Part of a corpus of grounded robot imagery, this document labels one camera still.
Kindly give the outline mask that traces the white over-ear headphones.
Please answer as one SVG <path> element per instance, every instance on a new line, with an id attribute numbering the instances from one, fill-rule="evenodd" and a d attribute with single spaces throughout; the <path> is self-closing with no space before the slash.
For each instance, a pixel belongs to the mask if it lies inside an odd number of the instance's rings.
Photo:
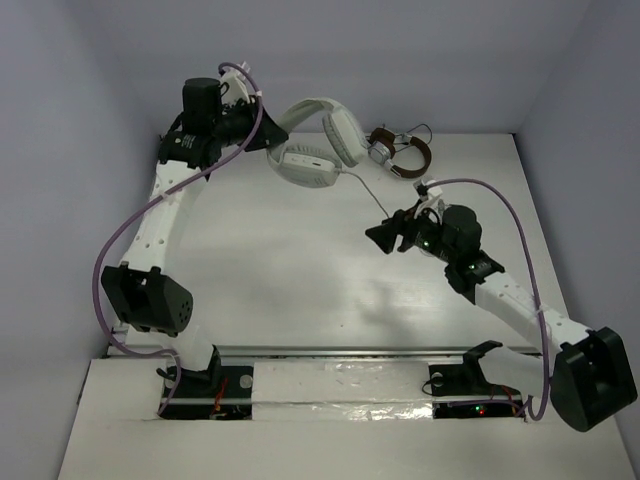
<path id="1" fill-rule="evenodd" d="M 354 114 L 328 98 L 306 98 L 289 107 L 276 121 L 287 134 L 322 112 L 324 135 L 331 149 L 287 141 L 266 150 L 272 170 L 284 180 L 305 188 L 325 188 L 336 183 L 344 169 L 352 169 L 368 156 L 368 141 Z"/>

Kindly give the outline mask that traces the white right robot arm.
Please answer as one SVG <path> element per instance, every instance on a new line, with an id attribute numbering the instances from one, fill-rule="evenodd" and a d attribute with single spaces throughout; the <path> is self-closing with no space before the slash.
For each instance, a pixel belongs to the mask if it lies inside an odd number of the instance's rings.
<path id="1" fill-rule="evenodd" d="M 440 181 L 423 171 L 396 172 L 395 181 L 411 185 L 416 202 L 386 213 L 353 246 L 345 239 L 364 226 L 360 206 L 290 200 L 277 208 L 283 220 L 272 246 L 278 270 L 263 287 L 280 308 L 291 308 L 300 322 L 400 325 L 395 284 L 370 253 L 416 250 L 443 263 L 456 294 L 503 321 L 538 351 L 537 357 L 523 356 L 494 340 L 468 350 L 460 370 L 470 391 L 483 393 L 496 384 L 516 388 L 533 419 L 553 407 L 580 432 L 637 399 L 618 334 L 572 321 L 546 307 L 536 286 L 521 287 L 482 249 L 475 211 L 445 202 Z"/>

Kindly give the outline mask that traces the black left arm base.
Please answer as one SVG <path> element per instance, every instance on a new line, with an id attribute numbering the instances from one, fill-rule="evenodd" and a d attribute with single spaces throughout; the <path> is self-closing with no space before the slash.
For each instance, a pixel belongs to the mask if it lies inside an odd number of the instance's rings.
<path id="1" fill-rule="evenodd" d="M 252 365 L 225 365 L 214 346 L 209 366 L 201 371 L 182 369 L 177 389 L 169 396 L 176 372 L 175 366 L 156 370 L 165 381 L 160 403 L 162 419 L 252 419 Z"/>

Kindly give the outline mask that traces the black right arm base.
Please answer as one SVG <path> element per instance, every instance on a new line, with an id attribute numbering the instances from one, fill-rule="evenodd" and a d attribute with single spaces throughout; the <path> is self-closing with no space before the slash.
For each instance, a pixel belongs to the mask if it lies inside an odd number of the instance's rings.
<path id="1" fill-rule="evenodd" d="M 434 400 L 435 419 L 526 418 L 520 392 L 488 382 L 481 372 L 480 359 L 501 346 L 485 341 L 465 352 L 461 363 L 428 368 L 421 391 Z"/>

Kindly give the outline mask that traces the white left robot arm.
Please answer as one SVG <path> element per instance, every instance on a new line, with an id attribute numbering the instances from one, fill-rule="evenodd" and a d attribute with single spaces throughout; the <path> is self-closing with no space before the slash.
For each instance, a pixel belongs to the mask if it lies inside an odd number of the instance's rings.
<path id="1" fill-rule="evenodd" d="M 213 171 L 243 151 L 287 138 L 243 74 L 186 80 L 182 110 L 160 140 L 150 198 L 132 218 L 134 239 L 117 266 L 96 262 L 95 294 L 107 297 L 120 322 L 157 337 L 200 394 L 221 386 L 222 370 L 212 363 L 213 344 L 192 319 L 192 294 L 173 277 L 174 256 Z"/>

